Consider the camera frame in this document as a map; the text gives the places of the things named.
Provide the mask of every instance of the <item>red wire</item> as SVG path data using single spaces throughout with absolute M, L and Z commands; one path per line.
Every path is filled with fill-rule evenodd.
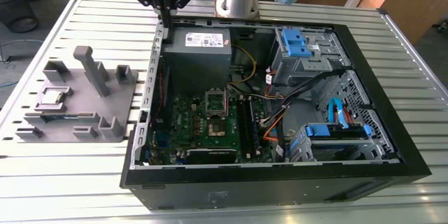
M 155 116 L 151 119 L 151 123 L 155 122 L 161 107 L 162 107 L 162 88 L 161 88 L 161 83 L 162 83 L 162 77 L 161 77 L 161 71 L 158 71 L 158 93 L 159 93 L 159 104 L 155 112 Z

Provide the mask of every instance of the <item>yellow wire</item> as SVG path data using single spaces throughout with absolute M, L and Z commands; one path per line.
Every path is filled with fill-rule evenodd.
M 245 82 L 247 79 L 250 79 L 250 78 L 253 77 L 254 72 L 255 72 L 255 69 L 257 69 L 257 62 L 254 61 L 253 56 L 249 54 L 249 52 L 247 52 L 242 47 L 239 47 L 239 46 L 237 46 L 237 45 L 231 45 L 231 47 L 238 48 L 238 49 L 239 49 L 239 50 L 249 56 L 250 61 L 251 61 L 251 64 L 253 64 L 253 68 L 251 68 L 251 73 L 250 73 L 250 75 L 249 75 L 245 79 L 242 79 L 242 80 L 239 80 L 239 81 L 230 81 L 230 82 L 229 82 L 229 84 L 238 84 L 238 83 Z

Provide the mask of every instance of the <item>sticker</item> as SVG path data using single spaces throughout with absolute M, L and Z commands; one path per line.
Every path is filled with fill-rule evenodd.
M 266 74 L 266 84 L 271 84 L 271 75 Z
M 223 47 L 222 34 L 186 33 L 185 47 Z
M 206 202 L 207 203 L 219 203 L 222 199 L 229 196 L 227 191 L 210 191 L 206 194 Z
M 307 45 L 309 50 L 318 50 L 318 46 L 317 45 Z
M 278 153 L 279 157 L 282 157 L 282 148 L 279 147 L 279 145 L 277 145 L 274 151 Z

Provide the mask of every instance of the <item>slotted aluminum surface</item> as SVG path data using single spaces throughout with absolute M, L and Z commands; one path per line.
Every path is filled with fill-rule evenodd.
M 211 16 L 213 2 L 193 0 L 178 12 Z M 355 202 L 149 212 L 118 188 L 126 141 L 105 144 L 22 143 L 13 131 L 33 105 L 47 59 L 79 68 L 71 51 L 93 48 L 105 68 L 126 64 L 145 80 L 155 15 L 135 0 L 70 0 L 0 112 L 0 221 L 83 223 L 435 223 L 448 220 L 448 106 L 445 90 L 386 16 L 369 9 L 261 3 L 262 19 L 343 24 L 397 109 L 433 175 Z M 134 96 L 133 106 L 141 97 Z M 137 120 L 130 110 L 129 121 Z

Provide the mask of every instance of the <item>ram slot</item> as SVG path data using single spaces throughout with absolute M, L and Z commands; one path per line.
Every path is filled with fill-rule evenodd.
M 253 127 L 250 123 L 251 116 L 250 116 L 250 105 L 247 100 L 237 101 L 235 111 L 238 114 L 237 124 L 239 132 L 241 156 L 249 159 L 254 157 L 255 150 L 253 148 Z

